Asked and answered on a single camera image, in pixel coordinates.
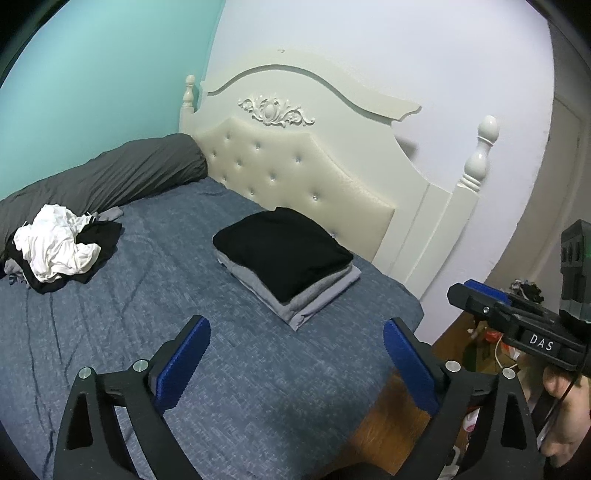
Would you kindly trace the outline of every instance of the blue gripper pad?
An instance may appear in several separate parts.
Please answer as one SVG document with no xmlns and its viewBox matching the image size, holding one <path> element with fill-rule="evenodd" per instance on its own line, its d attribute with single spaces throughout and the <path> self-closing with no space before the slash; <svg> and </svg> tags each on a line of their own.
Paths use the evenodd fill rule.
<svg viewBox="0 0 591 480">
<path fill-rule="evenodd" d="M 384 325 L 384 346 L 402 376 L 415 405 L 433 417 L 440 406 L 436 394 L 436 379 L 408 340 L 408 335 L 412 335 L 414 342 L 418 343 L 406 325 L 402 324 L 399 327 L 390 319 Z"/>
<path fill-rule="evenodd" d="M 157 411 L 163 413 L 177 405 L 209 346 L 211 334 L 209 320 L 194 315 L 174 340 L 156 352 L 149 384 Z"/>
<path fill-rule="evenodd" d="M 484 295 L 488 295 L 496 300 L 499 300 L 507 305 L 511 305 L 511 301 L 509 299 L 509 295 L 507 295 L 504 291 L 497 290 L 496 288 L 489 287 L 488 285 L 484 285 L 484 283 L 480 283 L 476 280 L 467 280 L 464 282 L 464 285 L 472 290 L 479 291 Z"/>
</svg>

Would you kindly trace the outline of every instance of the hand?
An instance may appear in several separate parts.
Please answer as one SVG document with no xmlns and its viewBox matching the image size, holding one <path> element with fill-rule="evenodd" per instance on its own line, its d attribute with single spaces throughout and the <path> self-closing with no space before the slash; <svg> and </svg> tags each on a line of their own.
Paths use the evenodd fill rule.
<svg viewBox="0 0 591 480">
<path fill-rule="evenodd" d="M 550 395 L 561 398 L 572 381 L 572 375 L 550 365 L 544 369 L 542 381 Z M 553 466 L 563 466 L 573 457 L 590 427 L 589 379 L 581 377 L 564 399 L 556 422 L 544 439 L 541 452 L 551 457 Z"/>
</svg>

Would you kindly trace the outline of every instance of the cable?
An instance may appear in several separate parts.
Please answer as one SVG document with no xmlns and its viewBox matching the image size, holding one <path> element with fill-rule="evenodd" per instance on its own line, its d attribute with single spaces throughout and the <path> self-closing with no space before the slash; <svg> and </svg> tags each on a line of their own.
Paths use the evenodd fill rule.
<svg viewBox="0 0 591 480">
<path fill-rule="evenodd" d="M 501 344 L 501 340 L 503 339 L 503 335 L 501 335 L 501 337 L 499 337 L 498 341 L 496 342 L 496 346 L 495 346 L 495 360 L 496 360 L 496 364 L 499 366 L 499 368 L 501 370 L 504 369 L 504 367 L 501 365 L 501 361 L 499 360 L 499 345 Z M 511 367 L 509 368 L 515 368 L 517 366 L 517 364 L 513 364 Z"/>
</svg>

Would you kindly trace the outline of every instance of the tufted headboard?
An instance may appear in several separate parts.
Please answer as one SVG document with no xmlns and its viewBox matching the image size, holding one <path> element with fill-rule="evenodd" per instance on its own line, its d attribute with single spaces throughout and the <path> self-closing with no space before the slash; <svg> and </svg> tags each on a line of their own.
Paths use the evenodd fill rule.
<svg viewBox="0 0 591 480">
<path fill-rule="evenodd" d="M 420 106 L 315 54 L 265 51 L 208 74 L 196 111 L 193 86 L 190 76 L 179 130 L 199 144 L 212 178 L 266 209 L 298 210 L 422 296 L 478 201 L 493 117 L 447 192 L 416 170 L 391 128 Z"/>
</svg>

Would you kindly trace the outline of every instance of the blue bedsheet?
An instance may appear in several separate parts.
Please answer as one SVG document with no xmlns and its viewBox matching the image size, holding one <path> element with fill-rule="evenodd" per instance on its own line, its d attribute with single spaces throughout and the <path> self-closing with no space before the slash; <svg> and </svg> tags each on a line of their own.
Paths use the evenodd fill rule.
<svg viewBox="0 0 591 480">
<path fill-rule="evenodd" d="M 87 285 L 40 295 L 0 281 L 0 421 L 43 480 L 53 476 L 61 414 L 81 367 L 150 358 L 201 314 L 212 341 L 165 414 L 205 479 L 300 479 L 337 454 L 392 372 L 384 321 L 414 330 L 404 287 L 355 257 L 361 279 L 293 332 L 217 262 L 211 238 L 260 210 L 212 179 L 123 208 L 113 258 Z M 153 478 L 119 409 L 143 478 Z"/>
</svg>

